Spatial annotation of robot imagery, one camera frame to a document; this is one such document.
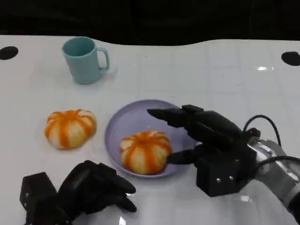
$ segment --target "black dot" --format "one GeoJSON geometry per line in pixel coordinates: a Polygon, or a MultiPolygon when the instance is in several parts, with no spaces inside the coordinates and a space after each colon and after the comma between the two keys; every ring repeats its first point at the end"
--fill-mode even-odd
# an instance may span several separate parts
{"type": "Polygon", "coordinates": [[[300,66],[300,55],[298,52],[285,52],[281,55],[281,59],[291,66],[300,66]]]}
{"type": "Polygon", "coordinates": [[[0,60],[9,60],[18,54],[19,50],[14,46],[0,49],[0,60]]]}

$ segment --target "mug handle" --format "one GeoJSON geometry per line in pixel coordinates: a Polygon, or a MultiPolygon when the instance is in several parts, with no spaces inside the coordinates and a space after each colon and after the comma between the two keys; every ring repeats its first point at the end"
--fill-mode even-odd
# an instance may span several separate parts
{"type": "Polygon", "coordinates": [[[106,67],[99,67],[99,70],[108,70],[109,69],[109,56],[105,48],[97,48],[97,51],[103,52],[106,58],[106,67]]]}

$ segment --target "toy pumpkin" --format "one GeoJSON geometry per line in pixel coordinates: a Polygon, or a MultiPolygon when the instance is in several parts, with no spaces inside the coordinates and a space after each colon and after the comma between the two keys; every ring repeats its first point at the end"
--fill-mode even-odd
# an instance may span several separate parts
{"type": "Polygon", "coordinates": [[[45,127],[45,136],[58,149],[71,149],[82,145],[96,131],[96,118],[82,109],[53,112],[45,127]]]}
{"type": "Polygon", "coordinates": [[[157,174],[166,165],[172,148],[164,132],[155,130],[125,137],[120,143],[123,165],[138,174],[157,174]]]}

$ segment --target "teal mug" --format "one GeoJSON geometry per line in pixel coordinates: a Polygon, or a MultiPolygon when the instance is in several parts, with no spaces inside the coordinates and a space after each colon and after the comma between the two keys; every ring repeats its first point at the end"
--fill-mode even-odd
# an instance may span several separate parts
{"type": "Polygon", "coordinates": [[[64,57],[74,80],[80,84],[91,84],[100,79],[101,72],[109,69],[109,56],[105,48],[97,48],[88,37],[74,37],[62,47],[64,57]],[[97,51],[104,53],[106,67],[99,67],[97,51]]]}

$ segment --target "table surface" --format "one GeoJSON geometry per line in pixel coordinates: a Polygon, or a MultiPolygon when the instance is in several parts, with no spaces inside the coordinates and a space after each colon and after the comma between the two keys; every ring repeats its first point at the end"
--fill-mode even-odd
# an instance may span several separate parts
{"type": "MultiPolygon", "coordinates": [[[[242,127],[255,114],[271,117],[288,155],[300,157],[300,69],[285,64],[281,54],[300,51],[300,42],[214,40],[186,46],[105,47],[111,69],[92,85],[76,84],[61,47],[69,37],[0,36],[0,48],[19,49],[0,61],[0,224],[21,225],[22,177],[45,171],[58,189],[72,168],[86,160],[113,166],[103,134],[122,106],[146,98],[215,110],[242,127]],[[91,110],[97,132],[80,149],[59,151],[44,137],[53,111],[91,110]]],[[[253,123],[262,137],[275,140],[265,121],[253,123]]],[[[138,211],[116,207],[79,217],[75,225],[294,225],[293,217],[258,181],[240,193],[209,198],[195,185],[194,167],[167,179],[141,180],[118,173],[137,188],[131,196],[138,211]]]]}

